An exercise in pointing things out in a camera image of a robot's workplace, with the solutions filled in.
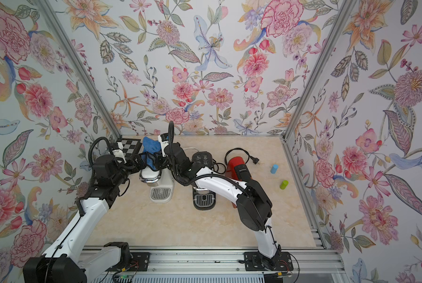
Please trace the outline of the white coffee machine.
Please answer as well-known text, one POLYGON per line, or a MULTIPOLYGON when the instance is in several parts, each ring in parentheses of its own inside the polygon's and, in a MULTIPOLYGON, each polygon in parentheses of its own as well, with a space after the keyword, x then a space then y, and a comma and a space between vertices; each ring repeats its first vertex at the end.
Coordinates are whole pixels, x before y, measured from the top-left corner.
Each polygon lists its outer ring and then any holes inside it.
POLYGON ((140 172, 139 179, 150 188, 150 200, 156 204, 168 203, 174 192, 174 179, 168 169, 153 171, 146 167, 140 172))

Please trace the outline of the blue microfiber cloth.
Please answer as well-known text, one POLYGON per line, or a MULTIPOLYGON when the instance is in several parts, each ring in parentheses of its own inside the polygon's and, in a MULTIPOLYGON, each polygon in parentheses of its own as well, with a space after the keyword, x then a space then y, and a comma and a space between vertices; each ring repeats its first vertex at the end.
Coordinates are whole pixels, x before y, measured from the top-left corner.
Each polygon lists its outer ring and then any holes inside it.
POLYGON ((142 159, 145 161, 146 165, 154 170, 158 170, 157 165, 157 156, 158 152, 161 151, 161 144, 157 140, 150 139, 148 137, 144 137, 142 140, 143 145, 143 152, 142 152, 142 159))

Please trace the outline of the red coffee machine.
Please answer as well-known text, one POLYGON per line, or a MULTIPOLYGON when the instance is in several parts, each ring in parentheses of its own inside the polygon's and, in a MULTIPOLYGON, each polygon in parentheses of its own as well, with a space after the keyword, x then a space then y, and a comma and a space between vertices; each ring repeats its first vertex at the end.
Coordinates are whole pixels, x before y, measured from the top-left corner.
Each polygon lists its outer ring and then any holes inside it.
MULTIPOLYGON (((225 176, 233 180, 245 182, 249 185, 252 180, 248 167, 246 166, 243 158, 240 156, 234 157, 228 162, 225 176)), ((253 189, 250 186, 247 186, 243 191, 239 189, 237 189, 237 191, 240 195, 237 197, 235 202, 236 207, 239 210, 250 208, 253 189)))

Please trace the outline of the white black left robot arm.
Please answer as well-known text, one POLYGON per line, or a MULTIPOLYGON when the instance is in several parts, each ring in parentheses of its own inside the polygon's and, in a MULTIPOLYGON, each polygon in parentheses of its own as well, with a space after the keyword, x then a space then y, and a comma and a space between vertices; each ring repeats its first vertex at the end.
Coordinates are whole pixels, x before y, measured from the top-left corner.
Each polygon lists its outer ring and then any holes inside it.
POLYGON ((122 196, 120 186, 128 177, 144 169, 139 155, 124 160, 111 154, 93 164, 93 182, 85 196, 76 200, 78 212, 73 220, 41 256, 30 258, 23 267, 27 283, 89 283, 109 269, 124 271, 133 256, 126 242, 110 242, 88 259, 80 255, 102 217, 122 196))

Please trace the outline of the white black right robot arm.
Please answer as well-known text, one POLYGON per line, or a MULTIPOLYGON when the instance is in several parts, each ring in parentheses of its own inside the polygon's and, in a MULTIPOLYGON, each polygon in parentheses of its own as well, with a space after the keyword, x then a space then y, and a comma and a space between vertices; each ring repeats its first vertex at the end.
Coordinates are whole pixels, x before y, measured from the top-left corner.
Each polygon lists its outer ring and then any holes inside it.
POLYGON ((272 232, 272 202, 260 183, 253 179, 234 180, 214 172, 209 152, 196 152, 189 159, 180 144, 172 141, 161 142, 161 151, 177 183, 214 192, 236 205, 240 221, 255 234, 261 266, 273 271, 280 251, 272 232))

